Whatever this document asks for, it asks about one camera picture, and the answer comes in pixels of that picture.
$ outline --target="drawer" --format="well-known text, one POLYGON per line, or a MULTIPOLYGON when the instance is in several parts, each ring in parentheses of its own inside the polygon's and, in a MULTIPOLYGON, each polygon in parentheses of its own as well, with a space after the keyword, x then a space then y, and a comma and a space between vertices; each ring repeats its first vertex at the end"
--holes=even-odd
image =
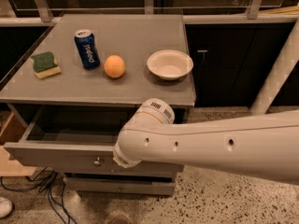
POLYGON ((173 195, 174 182, 64 178, 69 189, 78 191, 118 192, 149 195, 173 195))
POLYGON ((113 161, 118 133, 135 110, 42 105, 19 143, 5 143, 5 149, 23 165, 63 173, 160 176, 181 172, 183 167, 177 164, 142 161, 124 169, 113 161))

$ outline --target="speckled floor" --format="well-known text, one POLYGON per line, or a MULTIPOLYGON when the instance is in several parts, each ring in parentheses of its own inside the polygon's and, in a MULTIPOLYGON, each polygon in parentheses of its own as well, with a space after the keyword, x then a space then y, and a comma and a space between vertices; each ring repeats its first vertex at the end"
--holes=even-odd
MULTIPOLYGON (((269 112, 297 107, 272 107, 269 112)), ((245 107, 196 108, 188 122, 249 115, 245 107)), ((5 178, 13 188, 28 187, 23 178, 5 178)), ((59 198, 62 180, 54 187, 59 198)), ((14 202, 0 223, 63 223, 50 209, 46 193, 15 193, 0 188, 14 202)), ((299 223, 299 186, 186 166, 171 197, 80 192, 67 189, 64 204, 77 223, 107 224, 123 214, 133 224, 158 223, 299 223)))

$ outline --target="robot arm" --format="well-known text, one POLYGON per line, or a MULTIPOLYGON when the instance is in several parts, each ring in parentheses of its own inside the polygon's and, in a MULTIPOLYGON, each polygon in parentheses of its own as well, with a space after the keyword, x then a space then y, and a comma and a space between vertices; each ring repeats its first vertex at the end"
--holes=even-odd
POLYGON ((123 167, 170 162, 299 184, 299 112, 172 124, 174 112, 150 99, 113 147, 123 167))

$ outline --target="blue soda can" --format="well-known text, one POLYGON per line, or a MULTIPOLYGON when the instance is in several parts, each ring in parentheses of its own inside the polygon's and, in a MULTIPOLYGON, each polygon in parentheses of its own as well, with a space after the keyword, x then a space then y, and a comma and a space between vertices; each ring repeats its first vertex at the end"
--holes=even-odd
POLYGON ((94 43, 94 35, 91 30, 77 30, 75 32, 75 43, 84 68, 94 69, 100 64, 94 43))

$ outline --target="green sponge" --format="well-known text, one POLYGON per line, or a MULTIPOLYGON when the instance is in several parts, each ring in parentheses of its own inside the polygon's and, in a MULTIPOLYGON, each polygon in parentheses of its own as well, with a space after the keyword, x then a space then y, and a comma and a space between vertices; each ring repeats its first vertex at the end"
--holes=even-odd
POLYGON ((57 65, 56 59, 52 52, 47 51, 31 56, 34 61, 34 71, 38 78, 50 77, 61 73, 60 67, 57 65))

